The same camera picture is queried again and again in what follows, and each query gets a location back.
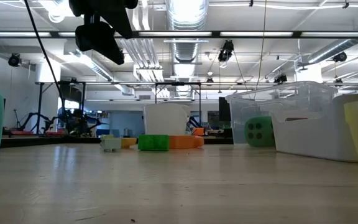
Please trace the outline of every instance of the ceiling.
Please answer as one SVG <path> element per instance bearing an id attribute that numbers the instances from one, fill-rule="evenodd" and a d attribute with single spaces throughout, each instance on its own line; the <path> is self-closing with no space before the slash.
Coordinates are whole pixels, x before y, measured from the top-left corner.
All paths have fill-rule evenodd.
<path id="1" fill-rule="evenodd" d="M 233 1 L 210 0 L 208 16 L 205 30 L 262 30 L 264 26 L 264 8 L 248 6 L 212 6 L 213 4 L 233 3 Z M 268 1 L 270 5 L 278 6 L 318 6 L 323 0 L 276 0 Z M 357 0 L 349 1 L 350 4 L 358 4 Z M 236 3 L 248 4 L 249 1 L 236 1 Z M 151 29 L 167 29 L 166 11 L 160 10 L 165 4 L 164 0 L 149 0 L 149 24 Z M 255 1 L 255 4 L 264 4 L 264 1 Z M 324 6 L 343 5 L 344 1 L 327 1 Z M 40 7 L 37 1 L 31 1 L 32 7 Z M 24 4 L 20 1 L 0 2 L 0 30 L 32 30 L 32 26 Z M 60 30 L 73 31 L 77 26 L 82 25 L 83 20 L 80 17 L 66 17 L 61 23 L 52 23 L 48 18 L 48 11 L 45 9 L 33 9 L 35 22 L 39 30 Z M 128 16 L 131 20 L 132 11 L 128 10 Z M 355 30 L 358 26 L 358 8 L 349 7 L 347 9 L 319 9 L 319 10 L 284 10 L 271 9 L 266 10 L 266 30 Z M 271 80 L 275 75 L 271 74 L 274 68 L 277 68 L 284 61 L 277 60 L 289 59 L 299 54 L 298 41 L 296 39 L 265 39 L 262 52 L 262 39 L 234 39 L 234 47 L 237 54 L 237 60 L 233 56 L 226 68 L 220 68 L 218 60 L 214 60 L 216 52 L 224 43 L 224 39 L 205 39 L 209 42 L 201 45 L 197 62 L 201 65 L 196 66 L 195 78 L 204 82 L 207 72 L 213 72 L 215 82 L 237 82 L 244 77 L 245 81 L 256 82 L 258 79 Z M 310 54 L 316 52 L 322 47 L 330 44 L 332 39 L 302 39 L 300 41 L 300 53 Z M 76 45 L 73 39 L 44 39 L 45 48 L 50 56 L 63 64 L 62 75 L 68 77 L 77 77 L 80 80 L 96 81 L 97 75 L 87 66 L 79 63 L 68 51 L 75 50 Z M 21 55 L 31 63 L 39 63 L 43 56 L 36 51 L 39 44 L 36 39 L 0 39 L 0 52 L 9 55 L 12 49 L 22 49 Z M 170 46 L 163 43 L 162 39 L 155 39 L 154 46 L 158 59 L 164 69 L 164 78 L 170 78 L 172 75 L 172 64 Z M 358 45 L 347 50 L 348 60 L 358 56 Z M 260 55 L 263 55 L 262 66 L 259 70 Z M 134 63 L 126 55 L 126 62 L 123 65 L 116 65 L 97 52 L 92 52 L 92 57 L 104 65 L 120 81 L 135 81 L 132 74 Z M 346 66 L 335 70 L 333 64 L 322 63 L 323 79 L 329 80 L 336 74 L 343 75 L 358 71 L 358 61 L 348 63 Z M 293 80 L 293 73 L 289 73 L 288 79 Z M 358 77 L 350 82 L 358 82 Z"/>

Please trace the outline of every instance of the green dice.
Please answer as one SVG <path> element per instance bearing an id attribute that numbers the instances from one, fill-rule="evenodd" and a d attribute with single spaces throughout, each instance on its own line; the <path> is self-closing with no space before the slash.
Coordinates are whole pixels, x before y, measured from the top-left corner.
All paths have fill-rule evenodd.
<path id="1" fill-rule="evenodd" d="M 138 148 L 141 151 L 169 151 L 169 136 L 142 134 L 139 136 Z"/>
<path id="2" fill-rule="evenodd" d="M 272 118 L 260 116 L 249 119 L 245 126 L 246 141 L 254 147 L 275 145 Z"/>

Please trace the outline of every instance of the table surface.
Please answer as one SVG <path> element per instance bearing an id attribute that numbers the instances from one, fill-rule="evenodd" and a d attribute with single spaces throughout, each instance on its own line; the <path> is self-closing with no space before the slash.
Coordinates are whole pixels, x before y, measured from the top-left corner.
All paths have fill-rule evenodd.
<path id="1" fill-rule="evenodd" d="M 358 164 L 208 145 L 1 149 L 0 223 L 358 223 Z"/>

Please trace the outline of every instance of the orange block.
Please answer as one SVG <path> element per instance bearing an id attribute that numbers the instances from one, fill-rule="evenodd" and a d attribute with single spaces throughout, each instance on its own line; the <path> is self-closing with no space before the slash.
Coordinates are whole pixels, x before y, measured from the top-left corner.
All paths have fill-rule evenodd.
<path id="1" fill-rule="evenodd" d="M 193 149 L 204 145 L 204 139 L 198 136 L 169 136 L 170 149 Z"/>
<path id="2" fill-rule="evenodd" d="M 121 147 L 123 149 L 129 149 L 131 146 L 136 145 L 136 138 L 122 138 Z"/>
<path id="3" fill-rule="evenodd" d="M 204 128 L 194 128 L 193 135 L 195 136 L 203 136 L 204 135 Z"/>

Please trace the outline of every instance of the black cable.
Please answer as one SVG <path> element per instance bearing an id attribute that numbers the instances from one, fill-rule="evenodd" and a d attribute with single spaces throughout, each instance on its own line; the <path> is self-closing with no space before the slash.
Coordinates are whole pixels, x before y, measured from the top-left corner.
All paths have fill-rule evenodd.
<path id="1" fill-rule="evenodd" d="M 60 97 L 60 99 L 61 99 L 61 101 L 62 101 L 63 115 L 64 115 L 65 120 L 66 120 L 66 125 L 68 126 L 68 118 L 67 118 L 67 114 L 66 114 L 65 101 L 64 101 L 64 98 L 63 98 L 63 95 L 62 95 L 62 91 L 60 90 L 59 84 L 57 83 L 57 79 L 56 79 L 56 76 L 55 76 L 55 72 L 53 71 L 52 64 L 50 63 L 50 60 L 49 60 L 47 51 L 45 50 L 45 47 L 44 47 L 44 45 L 42 44 L 41 37 L 40 37 L 40 35 L 39 35 L 39 33 L 38 33 L 37 26 L 35 25 L 34 18 L 33 18 L 33 16 L 32 16 L 32 13 L 31 13 L 31 9 L 30 9 L 28 0 L 24 0 L 24 3 L 25 3 L 25 7 L 27 8 L 27 12 L 29 13 L 30 20 L 31 20 L 31 24 L 32 24 L 32 27 L 33 27 L 33 29 L 34 29 L 34 32 L 35 32 L 35 34 L 36 34 L 36 36 L 37 36 L 37 39 L 38 39 L 38 42 L 39 42 L 39 44 L 40 44 L 42 53 L 44 54 L 45 59 L 46 59 L 48 65 L 49 65 L 50 72 L 52 73 L 53 81 L 55 82 L 57 91 L 59 92 L 59 97 Z"/>

